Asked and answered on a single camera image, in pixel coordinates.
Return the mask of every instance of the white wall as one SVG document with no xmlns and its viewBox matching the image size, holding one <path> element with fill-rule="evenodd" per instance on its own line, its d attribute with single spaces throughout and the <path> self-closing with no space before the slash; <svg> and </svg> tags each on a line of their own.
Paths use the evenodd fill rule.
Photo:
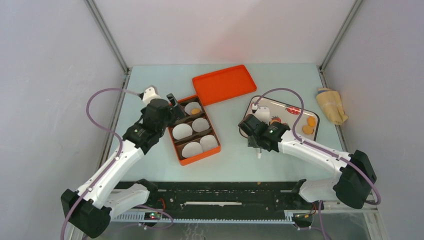
<svg viewBox="0 0 424 240">
<path fill-rule="evenodd" d="M 423 239 L 424 1 L 366 0 L 326 70 L 349 120 L 351 151 L 369 155 L 392 240 Z"/>
<path fill-rule="evenodd" d="M 93 174 L 106 136 L 86 101 L 123 72 L 82 0 L 3 0 L 0 34 L 0 236 L 59 239 L 60 196 Z M 94 118 L 107 125 L 116 99 Z"/>
<path fill-rule="evenodd" d="M 354 0 L 98 0 L 126 63 L 321 64 Z"/>
</svg>

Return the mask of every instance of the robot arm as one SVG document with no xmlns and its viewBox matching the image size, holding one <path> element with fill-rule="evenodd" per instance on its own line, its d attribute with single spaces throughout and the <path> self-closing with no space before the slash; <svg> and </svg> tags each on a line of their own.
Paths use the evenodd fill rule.
<svg viewBox="0 0 424 240">
<path fill-rule="evenodd" d="M 327 179 L 302 179 L 297 183 L 293 192 L 299 193 L 305 201 L 313 203 L 318 200 L 335 200 L 355 209 L 363 207 L 371 187 L 356 170 L 340 158 L 349 160 L 375 183 L 377 178 L 365 153 L 357 150 L 351 154 L 306 140 L 302 136 L 298 139 L 289 126 L 279 122 L 268 125 L 253 114 L 247 115 L 238 126 L 248 135 L 249 147 L 289 154 L 331 173 L 332 177 Z"/>
<path fill-rule="evenodd" d="M 142 122 L 134 123 L 122 136 L 123 144 L 119 157 L 118 148 L 88 181 L 76 191 L 67 189 L 61 196 L 66 216 L 75 202 L 88 190 L 76 206 L 69 222 L 91 238 L 98 237 L 114 217 L 148 201 L 150 191 L 154 190 L 155 186 L 145 180 L 136 182 L 119 193 L 111 192 L 125 173 L 158 143 L 165 129 L 185 117 L 183 108 L 172 94 L 167 95 L 171 104 L 160 98 L 154 86 L 148 87 L 139 96 L 146 104 L 141 110 Z"/>
</svg>

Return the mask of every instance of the light blue table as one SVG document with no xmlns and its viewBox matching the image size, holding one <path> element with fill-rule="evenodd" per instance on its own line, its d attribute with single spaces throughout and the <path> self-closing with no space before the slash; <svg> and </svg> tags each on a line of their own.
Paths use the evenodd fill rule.
<svg viewBox="0 0 424 240">
<path fill-rule="evenodd" d="M 173 93 L 177 99 L 194 95 L 192 78 L 216 70 L 231 67 L 231 64 L 198 65 L 142 65 L 134 66 L 128 88 L 141 92 L 155 85 L 161 97 Z M 247 147 L 247 139 L 239 134 L 238 123 L 243 118 L 250 99 L 273 88 L 290 88 L 298 92 L 305 108 L 317 113 L 320 124 L 316 141 L 330 148 L 341 150 L 336 128 L 331 124 L 315 96 L 322 87 L 317 67 L 314 64 L 246 64 L 257 85 L 257 91 L 215 103 L 205 107 L 210 121 L 221 143 L 221 152 L 200 161 L 181 166 L 178 162 L 170 135 L 166 131 L 159 143 L 138 161 L 122 179 L 135 181 L 196 181 L 196 182 L 265 182 L 297 181 L 299 179 L 321 179 L 330 174 L 318 166 L 277 152 L 264 152 L 256 158 L 256 151 Z M 299 100 L 289 92 L 273 92 L 268 98 L 299 106 Z M 127 94 L 123 101 L 118 134 L 123 135 L 140 116 L 144 105 L 141 100 Z M 114 140 L 112 149 L 117 146 Z"/>
</svg>

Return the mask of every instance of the orange tray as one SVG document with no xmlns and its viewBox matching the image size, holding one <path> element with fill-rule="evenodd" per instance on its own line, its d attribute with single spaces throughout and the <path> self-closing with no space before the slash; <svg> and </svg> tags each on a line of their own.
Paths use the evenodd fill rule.
<svg viewBox="0 0 424 240">
<path fill-rule="evenodd" d="M 204 106 L 245 95 L 257 89 L 244 65 L 194 77 L 193 86 Z"/>
</svg>

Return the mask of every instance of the orange box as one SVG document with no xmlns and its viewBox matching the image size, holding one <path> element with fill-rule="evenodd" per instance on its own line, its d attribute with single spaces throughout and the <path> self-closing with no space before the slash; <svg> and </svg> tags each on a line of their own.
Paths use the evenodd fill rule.
<svg viewBox="0 0 424 240">
<path fill-rule="evenodd" d="M 188 103 L 198 102 L 200 104 L 201 111 L 193 115 L 187 114 L 185 118 L 177 121 L 174 125 L 168 128 L 176 155 L 182 166 L 191 164 L 221 151 L 220 141 L 205 111 L 205 106 L 252 93 L 257 89 L 255 82 L 244 65 L 233 66 L 196 76 L 193 78 L 193 86 L 196 91 L 196 95 L 186 97 L 178 102 L 183 107 L 185 107 Z M 179 140 L 173 137 L 173 129 L 176 125 L 185 123 L 191 127 L 193 121 L 198 118 L 206 119 L 210 128 Z M 192 142 L 199 143 L 200 138 L 206 135 L 214 136 L 218 146 L 192 157 L 183 157 L 182 150 L 187 144 Z"/>
</svg>

